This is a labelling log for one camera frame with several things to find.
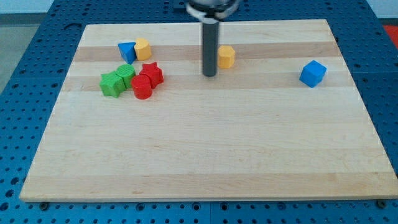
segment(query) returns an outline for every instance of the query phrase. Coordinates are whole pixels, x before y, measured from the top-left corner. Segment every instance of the wood grain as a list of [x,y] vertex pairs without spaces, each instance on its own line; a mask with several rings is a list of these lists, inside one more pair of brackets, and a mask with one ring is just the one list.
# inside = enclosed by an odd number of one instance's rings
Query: wood grain
[[[236,35],[237,30],[244,35]],[[225,22],[236,62],[206,78],[200,25],[87,26],[20,198],[26,202],[394,198],[398,180],[324,20]],[[104,97],[117,43],[145,37],[165,83]],[[302,67],[328,68],[311,89]],[[143,62],[134,62],[139,72]]]

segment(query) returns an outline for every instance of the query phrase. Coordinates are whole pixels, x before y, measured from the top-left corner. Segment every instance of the yellow hexagon block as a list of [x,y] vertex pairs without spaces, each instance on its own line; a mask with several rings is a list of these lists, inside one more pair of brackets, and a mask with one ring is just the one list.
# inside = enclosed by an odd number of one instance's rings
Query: yellow hexagon block
[[235,50],[229,45],[218,48],[218,66],[220,68],[231,68],[235,62]]
[[144,38],[136,39],[134,50],[136,51],[137,60],[147,60],[148,58],[150,58],[150,56],[152,56],[149,42]]

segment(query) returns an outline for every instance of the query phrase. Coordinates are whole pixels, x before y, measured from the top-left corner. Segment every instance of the blue block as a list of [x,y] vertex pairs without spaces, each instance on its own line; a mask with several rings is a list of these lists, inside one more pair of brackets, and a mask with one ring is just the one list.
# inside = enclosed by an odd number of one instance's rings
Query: blue block
[[308,65],[304,66],[301,72],[300,81],[313,88],[320,83],[325,76],[326,67],[317,61],[312,61]]
[[118,44],[120,54],[123,60],[125,60],[128,64],[132,64],[137,58],[136,51],[134,50],[135,44],[135,42]]

